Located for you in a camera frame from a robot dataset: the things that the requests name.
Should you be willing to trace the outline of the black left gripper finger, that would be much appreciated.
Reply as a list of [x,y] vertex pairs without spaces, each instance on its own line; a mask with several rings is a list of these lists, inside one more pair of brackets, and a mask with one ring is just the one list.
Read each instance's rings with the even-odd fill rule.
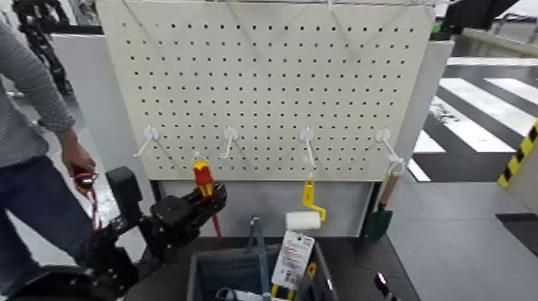
[[183,196],[184,201],[193,211],[202,211],[211,202],[211,196],[204,196],[200,189],[193,189]]
[[214,183],[212,191],[208,194],[204,188],[196,187],[200,189],[204,196],[211,196],[211,202],[208,203],[202,211],[196,211],[197,217],[195,221],[199,227],[201,227],[208,219],[211,219],[216,230],[220,230],[221,226],[218,219],[218,213],[227,204],[227,189],[224,183]]

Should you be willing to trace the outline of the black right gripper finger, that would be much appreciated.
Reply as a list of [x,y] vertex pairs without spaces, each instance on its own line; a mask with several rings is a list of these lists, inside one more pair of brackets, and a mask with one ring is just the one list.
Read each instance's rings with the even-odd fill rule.
[[384,301],[397,301],[397,297],[391,292],[390,288],[387,285],[387,280],[384,275],[378,272],[374,278],[374,284],[376,289],[383,296]]

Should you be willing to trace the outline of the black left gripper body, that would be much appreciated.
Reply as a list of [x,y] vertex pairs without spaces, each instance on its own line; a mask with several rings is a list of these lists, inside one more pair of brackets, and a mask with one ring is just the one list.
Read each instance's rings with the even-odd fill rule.
[[171,195],[151,206],[151,214],[140,218],[140,230],[150,252],[184,247],[199,237],[195,203],[193,195]]

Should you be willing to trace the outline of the person hand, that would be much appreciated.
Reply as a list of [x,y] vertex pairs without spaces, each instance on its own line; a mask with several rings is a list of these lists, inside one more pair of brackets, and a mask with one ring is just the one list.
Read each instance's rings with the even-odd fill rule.
[[78,173],[77,169],[94,172],[96,164],[86,149],[79,143],[78,136],[74,130],[57,134],[57,137],[62,148],[62,161],[70,176],[74,177]]

